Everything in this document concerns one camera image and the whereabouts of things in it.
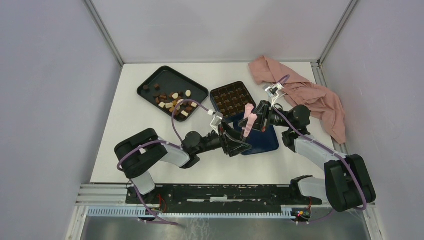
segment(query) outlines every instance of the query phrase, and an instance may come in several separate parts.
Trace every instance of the blue tray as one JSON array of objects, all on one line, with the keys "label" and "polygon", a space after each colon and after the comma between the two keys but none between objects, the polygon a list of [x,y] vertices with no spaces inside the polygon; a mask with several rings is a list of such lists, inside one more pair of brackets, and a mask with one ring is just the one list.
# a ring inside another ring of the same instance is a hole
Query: blue tray
[{"label": "blue tray", "polygon": [[[241,116],[234,121],[234,129],[241,131],[239,121],[243,119]],[[249,134],[247,143],[252,145],[252,148],[241,153],[241,155],[252,155],[275,151],[280,147],[274,126],[269,126],[265,132],[252,130]]]},{"label": "blue tray", "polygon": [[[219,99],[222,94],[227,94],[228,92],[231,92],[231,91],[234,91],[237,94],[237,91],[236,91],[237,89],[241,90],[242,91],[241,94],[244,94],[244,96],[246,96],[246,99],[242,101],[242,104],[252,103],[253,106],[256,108],[256,103],[254,102],[246,86],[241,81],[237,81],[237,82],[216,88],[214,90],[211,90],[210,101],[212,102],[213,108],[216,111],[220,111],[220,108],[218,107],[215,101],[215,98]],[[245,115],[245,111],[244,111],[244,105],[243,105],[242,107],[239,107],[237,109],[237,112],[235,115],[230,116],[226,114],[224,115],[224,119],[227,123],[233,122],[234,129],[241,132],[242,128],[239,127],[238,124],[239,124],[239,121],[243,119],[244,115]],[[244,156],[266,153],[266,152],[277,150],[280,147],[278,138],[276,135],[276,131],[274,130],[273,126],[269,126],[265,132],[252,130],[250,132],[247,143],[252,145],[252,149],[242,152],[241,154]]]}]

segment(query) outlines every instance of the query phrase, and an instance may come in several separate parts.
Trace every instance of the metal frame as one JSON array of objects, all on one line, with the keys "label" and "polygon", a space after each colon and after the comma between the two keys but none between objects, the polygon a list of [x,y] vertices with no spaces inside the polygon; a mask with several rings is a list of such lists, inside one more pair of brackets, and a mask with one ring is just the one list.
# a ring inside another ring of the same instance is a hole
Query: metal frame
[{"label": "metal frame", "polygon": [[106,29],[105,24],[103,23],[102,18],[100,17],[99,13],[97,12],[96,7],[94,6],[94,3],[92,0],[82,0],[84,2],[84,5],[87,7],[88,12],[90,13],[92,19],[94,20],[98,30],[100,31],[101,35],[103,36],[104,40],[106,41],[106,44],[109,46],[110,50],[112,51],[113,56],[115,57],[118,64],[121,66],[121,68],[124,66],[124,60],[121,57],[121,54],[118,51],[117,46],[115,45],[114,41],[112,40],[111,35],[109,34],[108,30]]},{"label": "metal frame", "polygon": [[[278,62],[282,62],[282,63],[310,63],[310,62],[314,62],[316,61],[316,59],[300,59],[300,60],[295,60],[295,59],[275,59]],[[222,60],[219,61],[219,63],[222,64],[226,64],[226,63],[250,63],[251,60]],[[205,61],[195,61],[195,60],[191,60],[191,61],[132,61],[132,62],[128,62],[125,64],[215,64],[217,63],[216,60],[205,60]]]},{"label": "metal frame", "polygon": [[336,42],[337,38],[340,35],[340,32],[345,27],[346,22],[348,21],[349,17],[351,16],[352,12],[354,11],[355,7],[357,6],[359,0],[350,0],[349,5],[347,5],[346,10],[344,11],[340,21],[338,22],[334,32],[332,33],[330,40],[328,41],[327,45],[324,48],[324,51],[321,53],[321,56],[318,59],[318,64],[322,65],[323,62],[326,60],[330,50],[334,46],[334,43]]},{"label": "metal frame", "polygon": [[[98,217],[100,215],[108,215],[111,217],[134,217],[136,214],[139,217],[151,218],[151,215],[145,214],[145,208],[142,204],[127,204],[126,198],[128,193],[127,187],[130,184],[83,184],[76,198],[75,207],[88,207],[87,213],[90,216]],[[149,208],[158,208],[159,204],[147,204]],[[289,219],[289,213],[293,207],[306,208],[306,205],[282,205],[281,213],[246,213],[246,214],[229,214],[229,213],[163,213],[159,214],[164,218],[279,218]],[[92,210],[103,210],[103,212],[92,212]]]},{"label": "metal frame", "polygon": [[83,234],[84,225],[86,223],[88,206],[75,206],[73,209],[72,219],[69,224],[65,239],[80,240]]}]

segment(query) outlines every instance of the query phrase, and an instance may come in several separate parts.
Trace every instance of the pink cloth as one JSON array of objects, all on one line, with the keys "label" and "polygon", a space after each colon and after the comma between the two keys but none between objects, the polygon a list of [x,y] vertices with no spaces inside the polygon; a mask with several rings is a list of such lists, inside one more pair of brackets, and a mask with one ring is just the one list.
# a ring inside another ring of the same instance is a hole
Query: pink cloth
[{"label": "pink cloth", "polygon": [[336,142],[346,142],[345,111],[339,96],[330,89],[314,84],[293,71],[291,68],[266,56],[249,63],[250,72],[257,84],[275,83],[287,74],[290,78],[282,91],[285,100],[291,105],[305,105],[311,110],[311,116],[321,119],[324,129]]}]

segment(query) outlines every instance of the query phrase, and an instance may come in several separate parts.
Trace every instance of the white tabletop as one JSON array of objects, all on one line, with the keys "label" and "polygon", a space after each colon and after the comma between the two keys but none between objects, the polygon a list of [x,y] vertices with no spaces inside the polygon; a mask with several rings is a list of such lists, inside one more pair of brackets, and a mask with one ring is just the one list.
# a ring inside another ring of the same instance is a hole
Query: white tabletop
[{"label": "white tabletop", "polygon": [[[310,63],[284,64],[315,83]],[[116,168],[118,159],[114,148],[121,141],[147,128],[155,129],[161,138],[171,143],[181,144],[172,129],[171,118],[136,93],[136,89],[163,65],[170,66],[209,91],[242,81],[256,103],[267,99],[262,87],[253,81],[245,62],[125,64],[91,176],[92,183],[127,183],[128,179]],[[278,103],[285,111],[292,108],[283,98]],[[203,104],[213,109],[209,97]],[[198,109],[187,121],[175,121],[175,127],[183,139],[190,131],[205,136],[212,131],[209,127],[211,120],[211,116]],[[331,137],[323,130],[320,121],[313,117],[310,120],[308,131],[323,144],[333,147]],[[323,179],[324,172],[319,167],[284,146],[281,133],[286,129],[275,127],[279,142],[279,149],[275,151],[230,158],[217,149],[198,155],[200,162],[192,168],[180,169],[166,162],[158,162],[149,172],[156,183],[163,184],[289,184],[291,179],[303,175]]]}]

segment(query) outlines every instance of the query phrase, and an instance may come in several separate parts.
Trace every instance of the purple cable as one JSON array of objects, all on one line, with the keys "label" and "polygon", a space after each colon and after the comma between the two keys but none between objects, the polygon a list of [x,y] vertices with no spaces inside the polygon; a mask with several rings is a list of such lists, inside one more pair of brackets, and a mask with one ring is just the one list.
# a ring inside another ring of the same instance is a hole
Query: purple cable
[{"label": "purple cable", "polygon": [[[125,161],[125,160],[127,160],[131,155],[133,155],[135,152],[137,152],[137,151],[139,151],[140,149],[143,149],[143,148],[145,148],[145,147],[147,147],[147,146],[150,146],[150,145],[153,145],[153,144],[167,144],[167,145],[169,145],[169,146],[171,146],[171,147],[174,147],[174,148],[177,148],[177,149],[181,149],[181,147],[179,147],[179,146],[177,146],[177,145],[175,145],[175,144],[173,144],[173,143],[170,143],[170,142],[167,142],[167,141],[163,141],[163,140],[155,140],[155,141],[150,141],[150,142],[148,142],[148,143],[145,143],[145,144],[143,144],[143,145],[140,145],[140,146],[138,146],[137,148],[135,148],[134,150],[132,150],[132,151],[130,151],[129,153],[127,153],[119,162],[118,162],[118,165],[116,166],[116,168],[118,168],[118,170],[119,171],[121,171],[121,172],[123,172],[124,170],[121,168],[121,165],[122,165],[122,163]],[[130,180],[131,181],[131,183],[134,185],[134,189],[135,189],[135,192],[137,193],[137,197],[138,197],[138,199],[140,199],[140,202],[141,202],[141,204],[143,204],[143,206],[146,208],[146,210],[153,216],[153,217],[155,217],[156,219],[159,219],[160,221],[146,221],[146,223],[149,223],[149,224],[167,224],[167,225],[173,225],[173,226],[178,226],[178,223],[176,223],[176,222],[173,222],[173,221],[167,221],[167,220],[165,220],[165,219],[163,219],[163,218],[161,218],[161,217],[159,217],[156,213],[154,213],[149,207],[147,207],[147,205],[146,205],[146,203],[145,203],[145,201],[144,201],[144,199],[143,199],[143,197],[142,197],[142,195],[141,195],[141,193],[140,193],[140,191],[139,191],[139,189],[137,188],[137,186],[134,184],[134,182],[133,182],[133,180]]]},{"label": "purple cable", "polygon": [[137,193],[137,197],[140,200],[141,204],[143,204],[143,206],[146,208],[146,210],[156,219],[159,219],[160,221],[146,221],[146,223],[149,224],[166,224],[166,225],[173,225],[173,226],[178,226],[179,224],[173,221],[167,221],[163,218],[161,218],[160,216],[158,216],[155,212],[153,212],[150,208],[147,207],[139,189],[137,188],[137,186],[134,184],[134,182],[131,180],[131,183],[134,185],[134,189],[135,189],[135,193]]},{"label": "purple cable", "polygon": [[299,136],[305,138],[308,141],[311,141],[312,143],[314,143],[317,146],[323,148],[324,150],[326,150],[330,154],[333,154],[334,156],[336,156],[336,158],[340,159],[340,161],[343,163],[343,165],[346,167],[347,171],[349,172],[350,176],[352,177],[352,180],[355,183],[356,188],[358,189],[360,198],[362,199],[363,207],[355,207],[355,209],[356,210],[365,211],[367,209],[367,199],[365,198],[364,192],[362,191],[361,186],[359,185],[359,182],[358,182],[357,178],[354,175],[354,172],[352,171],[352,169],[349,166],[349,164],[345,161],[345,159],[342,156],[340,156],[339,154],[337,154],[336,152],[334,152],[331,148],[329,148],[329,147],[325,146],[324,144],[320,143],[319,141],[315,141],[315,140],[311,139],[310,137],[307,137],[307,136],[303,135],[302,133],[300,133],[290,123],[290,121],[287,119],[287,117],[285,117],[277,108],[274,107],[274,109],[285,120],[285,122],[290,126],[290,128],[293,129]]},{"label": "purple cable", "polygon": [[281,85],[284,85],[287,82],[287,80],[289,80],[289,78],[290,78],[290,74],[287,74],[283,76],[277,83],[279,84],[282,81]]},{"label": "purple cable", "polygon": [[140,149],[144,149],[145,147],[153,145],[153,144],[167,144],[167,145],[174,147],[176,149],[181,149],[180,146],[175,145],[175,144],[170,143],[170,142],[167,142],[167,141],[163,141],[163,140],[149,141],[148,143],[140,145],[137,148],[135,148],[134,150],[130,151],[121,160],[119,160],[118,165],[116,166],[118,168],[118,170],[123,172],[124,170],[121,168],[121,165],[125,160],[127,160],[131,155],[133,155],[135,152],[139,151]]},{"label": "purple cable", "polygon": [[186,99],[186,100],[182,100],[180,103],[178,103],[176,106],[175,106],[175,109],[172,111],[172,116],[171,116],[171,122],[172,122],[172,128],[173,128],[173,131],[175,132],[175,134],[176,134],[176,136],[178,137],[178,139],[181,141],[181,142],[183,142],[183,139],[181,138],[181,136],[178,134],[178,132],[177,132],[177,129],[175,128],[175,124],[174,124],[174,117],[175,117],[175,113],[177,112],[177,108],[181,105],[181,104],[183,104],[183,103],[185,103],[185,102],[193,102],[193,103],[195,103],[195,104],[197,104],[199,107],[201,107],[202,109],[204,109],[206,112],[209,112],[209,109],[207,109],[206,107],[204,107],[202,104],[200,104],[200,103],[198,103],[197,101],[195,101],[195,100],[192,100],[192,99]]}]

